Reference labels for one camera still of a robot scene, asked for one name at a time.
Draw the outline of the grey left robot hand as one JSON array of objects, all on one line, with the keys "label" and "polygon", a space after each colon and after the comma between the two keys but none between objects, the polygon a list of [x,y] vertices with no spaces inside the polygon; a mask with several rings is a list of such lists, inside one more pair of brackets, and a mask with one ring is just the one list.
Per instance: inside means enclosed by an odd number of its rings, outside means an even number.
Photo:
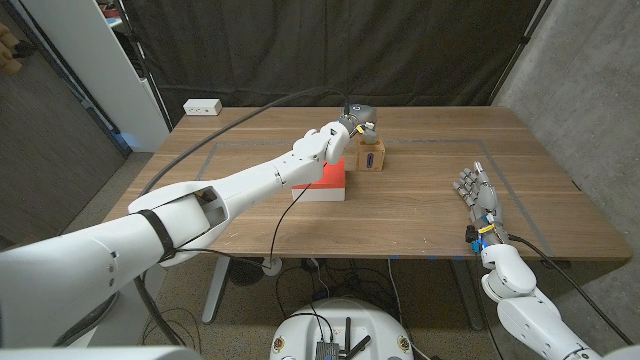
[{"label": "grey left robot hand", "polygon": [[375,108],[361,104],[346,105],[338,121],[348,130],[350,137],[359,135],[365,144],[375,144],[378,141]]}]

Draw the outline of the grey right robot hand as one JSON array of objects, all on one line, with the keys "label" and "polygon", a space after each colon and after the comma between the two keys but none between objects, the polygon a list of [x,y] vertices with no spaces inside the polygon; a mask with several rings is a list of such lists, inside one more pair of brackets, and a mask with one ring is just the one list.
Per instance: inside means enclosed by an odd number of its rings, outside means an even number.
[{"label": "grey right robot hand", "polygon": [[470,210],[472,224],[467,227],[465,241],[472,251],[479,253],[490,245],[508,244],[502,203],[481,163],[475,161],[472,169],[465,168],[459,175],[453,187]]}]

